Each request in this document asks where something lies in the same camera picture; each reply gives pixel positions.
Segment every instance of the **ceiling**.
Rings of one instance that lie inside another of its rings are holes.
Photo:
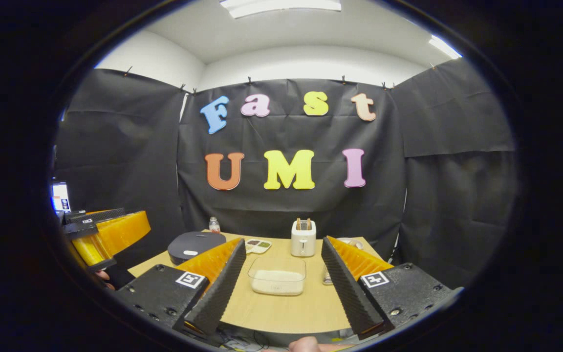
[[[431,34],[372,0],[342,0],[342,11],[290,9],[235,20],[218,0],[195,0],[147,27],[208,64],[280,46],[357,47],[424,67],[450,58]]]

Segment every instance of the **black round device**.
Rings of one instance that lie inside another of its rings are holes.
[[[225,243],[225,236],[216,232],[186,232],[168,245],[168,254],[174,265]]]

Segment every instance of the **wooden table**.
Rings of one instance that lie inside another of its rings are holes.
[[[325,264],[321,258],[323,240],[317,240],[315,255],[301,258],[305,261],[306,278],[303,293],[299,296],[272,296],[253,292],[248,270],[252,262],[262,256],[287,258],[290,256],[290,239],[270,239],[241,236],[222,232],[230,241],[235,238],[263,239],[273,245],[263,254],[247,254],[232,297],[221,321],[244,328],[283,332],[288,334],[318,333],[350,328],[342,303],[333,285],[323,285]],[[381,258],[364,238],[355,238],[364,245],[364,251]],[[162,252],[129,269],[138,277],[157,264],[174,267],[168,252]]]

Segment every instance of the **fluorescent light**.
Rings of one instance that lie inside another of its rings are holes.
[[[225,0],[221,2],[233,18],[285,9],[321,9],[341,11],[340,0]]]
[[[447,43],[443,42],[440,38],[436,36],[432,36],[432,38],[429,40],[429,44],[437,47],[438,49],[440,49],[440,51],[447,54],[452,59],[462,57],[462,55],[458,54],[457,51],[453,50],[452,47],[447,45]]]

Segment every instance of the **black curtain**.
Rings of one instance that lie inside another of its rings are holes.
[[[56,140],[56,180],[73,210],[145,210],[152,230],[116,255],[131,267],[184,232],[176,174],[184,93],[163,82],[92,70],[65,112]]]
[[[322,91],[328,112],[308,116],[304,95]],[[361,120],[351,98],[365,93],[373,99],[377,118]],[[270,98],[270,114],[243,116],[250,94]],[[202,107],[227,96],[226,126],[208,134]],[[382,254],[389,254],[401,222],[405,194],[404,154],[395,105],[381,87],[330,80],[272,80],[218,87],[188,96],[179,123],[179,194],[189,230],[208,226],[215,216],[221,230],[250,236],[290,238],[297,218],[311,218],[317,236],[364,236]],[[280,150],[290,163],[298,150],[313,150],[311,176],[315,188],[283,186],[264,189],[268,160],[264,152]],[[347,188],[344,149],[363,149],[366,186]],[[241,181],[233,190],[213,189],[206,179],[205,155],[223,154],[221,177],[228,179],[228,153],[244,153]]]
[[[507,116],[465,60],[391,90],[401,120],[407,199],[398,260],[466,286],[505,233],[518,192]]]

